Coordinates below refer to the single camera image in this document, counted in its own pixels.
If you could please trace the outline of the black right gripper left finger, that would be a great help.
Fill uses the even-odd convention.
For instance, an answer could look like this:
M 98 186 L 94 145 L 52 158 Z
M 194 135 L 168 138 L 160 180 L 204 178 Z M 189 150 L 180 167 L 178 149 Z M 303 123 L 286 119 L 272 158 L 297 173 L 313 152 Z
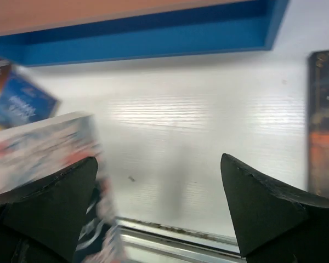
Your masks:
M 0 262 L 72 262 L 97 171 L 87 157 L 0 194 Z

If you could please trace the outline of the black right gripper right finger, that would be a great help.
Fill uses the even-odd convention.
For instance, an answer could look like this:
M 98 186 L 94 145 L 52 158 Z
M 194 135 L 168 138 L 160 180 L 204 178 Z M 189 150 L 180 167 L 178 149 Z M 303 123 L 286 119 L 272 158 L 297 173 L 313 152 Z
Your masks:
M 247 262 L 329 262 L 329 199 L 226 153 L 220 169 L 240 254 Z

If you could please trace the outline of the floral pink cover book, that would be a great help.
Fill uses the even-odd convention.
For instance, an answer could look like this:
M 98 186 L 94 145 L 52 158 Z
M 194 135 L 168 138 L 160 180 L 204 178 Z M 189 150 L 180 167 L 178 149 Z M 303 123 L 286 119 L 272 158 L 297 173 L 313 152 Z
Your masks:
M 87 157 L 98 171 L 72 262 L 125 262 L 103 147 L 91 115 L 73 112 L 0 131 L 0 194 Z

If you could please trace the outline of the Animal Farm book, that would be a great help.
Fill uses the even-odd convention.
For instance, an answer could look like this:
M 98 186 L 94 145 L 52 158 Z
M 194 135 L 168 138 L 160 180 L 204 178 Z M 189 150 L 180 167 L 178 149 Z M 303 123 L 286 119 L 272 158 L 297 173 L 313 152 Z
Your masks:
M 51 93 L 11 71 L 0 95 L 0 127 L 8 129 L 50 118 L 59 104 Z

